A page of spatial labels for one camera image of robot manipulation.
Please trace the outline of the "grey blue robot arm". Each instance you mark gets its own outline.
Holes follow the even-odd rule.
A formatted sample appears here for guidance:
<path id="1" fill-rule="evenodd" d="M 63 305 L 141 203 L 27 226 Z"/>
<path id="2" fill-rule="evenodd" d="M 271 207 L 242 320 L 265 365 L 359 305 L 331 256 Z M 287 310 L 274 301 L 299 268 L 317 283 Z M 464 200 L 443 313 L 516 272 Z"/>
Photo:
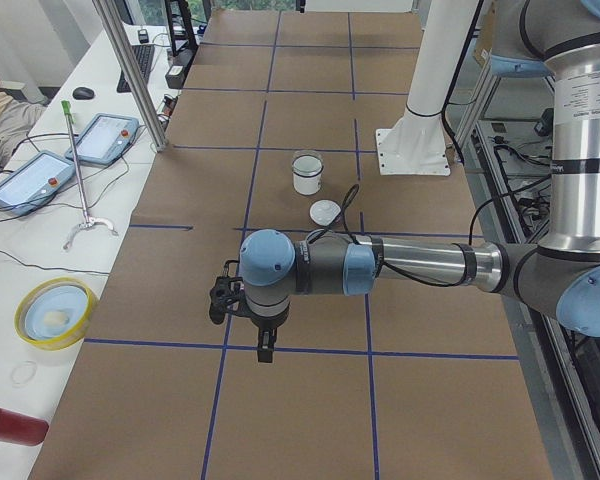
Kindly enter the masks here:
<path id="1" fill-rule="evenodd" d="M 362 295 L 391 276 L 473 285 L 600 337 L 600 1 L 502 1 L 496 12 L 494 52 L 540 60 L 555 79 L 548 233 L 535 244 L 470 246 L 257 231 L 241 246 L 239 276 L 217 280 L 209 315 L 250 319 L 260 361 L 273 359 L 292 296 Z"/>

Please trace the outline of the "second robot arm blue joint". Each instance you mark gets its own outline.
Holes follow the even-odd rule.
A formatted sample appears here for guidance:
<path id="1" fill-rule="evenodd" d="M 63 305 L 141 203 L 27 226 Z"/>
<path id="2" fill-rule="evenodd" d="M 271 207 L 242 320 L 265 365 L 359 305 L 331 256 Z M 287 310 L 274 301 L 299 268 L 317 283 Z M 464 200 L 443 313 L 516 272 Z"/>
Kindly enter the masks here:
<path id="1" fill-rule="evenodd" d="M 492 53 L 490 55 L 491 71 L 501 78 L 545 78 L 554 73 L 540 59 L 512 58 Z"/>

